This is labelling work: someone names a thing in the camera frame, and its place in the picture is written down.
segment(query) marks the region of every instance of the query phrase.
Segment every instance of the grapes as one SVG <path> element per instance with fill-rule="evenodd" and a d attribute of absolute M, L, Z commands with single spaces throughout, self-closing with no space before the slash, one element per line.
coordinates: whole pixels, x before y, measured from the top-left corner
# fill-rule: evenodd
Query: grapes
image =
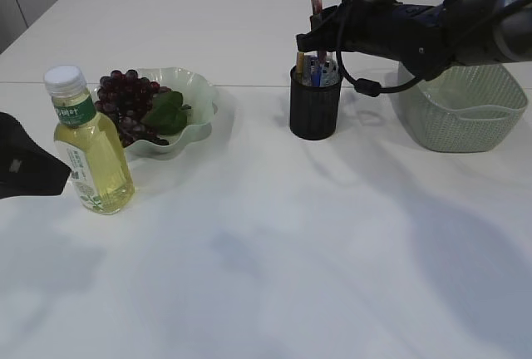
<path fill-rule="evenodd" d="M 120 120 L 120 116 L 118 115 L 117 112 L 112 112 L 110 114 L 107 114 L 107 116 L 109 118 L 111 118 L 111 120 L 115 123 L 115 125 L 118 125 L 118 122 Z"/>
<path fill-rule="evenodd" d="M 120 98 L 120 93 L 116 92 L 116 91 L 111 91 L 108 95 L 107 95 L 107 100 L 108 101 L 111 101 L 113 103 L 115 103 L 118 99 Z"/>
<path fill-rule="evenodd" d="M 103 76 L 100 79 L 100 86 L 104 89 L 109 89 L 112 86 L 112 79 L 109 76 Z"/>
<path fill-rule="evenodd" d="M 104 103 L 103 105 L 103 112 L 106 114 L 109 114 L 111 112 L 116 111 L 116 104 L 115 103 Z"/>
<path fill-rule="evenodd" d="M 157 145 L 169 145 L 167 140 L 157 136 L 157 130 L 143 125 L 140 120 L 153 108 L 153 99 L 158 94 L 171 91 L 159 82 L 129 70 L 123 74 L 114 70 L 111 76 L 100 79 L 96 110 L 106 114 L 116 125 L 123 147 L 138 140 L 148 140 Z"/>
<path fill-rule="evenodd" d="M 114 71 L 111 73 L 111 79 L 113 79 L 113 80 L 115 80 L 115 81 L 121 81 L 122 79 L 124 79 L 124 74 L 122 74 L 121 71 L 114 70 Z"/>
<path fill-rule="evenodd" d="M 101 89 L 98 91 L 98 98 L 99 98 L 101 101 L 107 101 L 107 97 L 108 97 L 108 95 L 107 95 L 106 91 L 105 91 L 103 88 L 101 88 Z"/>
<path fill-rule="evenodd" d="M 130 116 L 123 117 L 120 123 L 120 126 L 123 130 L 131 130 L 137 125 L 137 121 L 131 118 Z"/>
<path fill-rule="evenodd" d="M 135 70 L 129 70 L 126 72 L 126 81 L 129 83 L 135 82 L 137 79 L 139 79 L 139 73 Z"/>

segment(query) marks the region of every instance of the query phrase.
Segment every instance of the robotic arm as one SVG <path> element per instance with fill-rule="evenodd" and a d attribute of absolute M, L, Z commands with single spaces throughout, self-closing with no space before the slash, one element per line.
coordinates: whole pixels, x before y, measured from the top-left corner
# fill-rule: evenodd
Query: robotic arm
<path fill-rule="evenodd" d="M 298 35 L 301 52 L 336 52 L 342 75 L 368 96 L 404 91 L 451 66 L 532 61 L 532 0 L 445 0 L 440 6 L 396 0 L 342 0 L 315 16 Z M 401 61 L 414 75 L 402 86 L 382 87 L 352 78 L 342 52 Z"/>

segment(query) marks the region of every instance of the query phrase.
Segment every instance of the black pen holder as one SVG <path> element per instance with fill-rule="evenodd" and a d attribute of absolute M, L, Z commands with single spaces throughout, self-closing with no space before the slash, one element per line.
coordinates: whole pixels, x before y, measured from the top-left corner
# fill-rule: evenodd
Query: black pen holder
<path fill-rule="evenodd" d="M 305 140 L 324 140 L 336 131 L 342 78 L 332 86 L 305 86 L 290 71 L 290 129 Z"/>

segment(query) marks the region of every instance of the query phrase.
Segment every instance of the bottle cap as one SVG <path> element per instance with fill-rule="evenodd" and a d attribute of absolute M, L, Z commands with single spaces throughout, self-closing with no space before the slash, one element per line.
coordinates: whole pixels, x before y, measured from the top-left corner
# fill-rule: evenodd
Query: bottle cap
<path fill-rule="evenodd" d="M 86 89 L 86 80 L 77 66 L 56 66 L 44 75 L 44 85 L 52 97 L 77 96 Z"/>

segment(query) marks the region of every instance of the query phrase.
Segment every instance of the basket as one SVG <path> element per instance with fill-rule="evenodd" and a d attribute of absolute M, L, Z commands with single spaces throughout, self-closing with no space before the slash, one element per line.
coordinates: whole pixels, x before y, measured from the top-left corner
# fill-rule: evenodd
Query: basket
<path fill-rule="evenodd" d="M 399 83 L 412 78 L 399 66 Z M 397 110 L 429 150 L 478 153 L 493 150 L 511 132 L 529 101 L 503 66 L 455 66 L 433 81 L 400 93 Z"/>

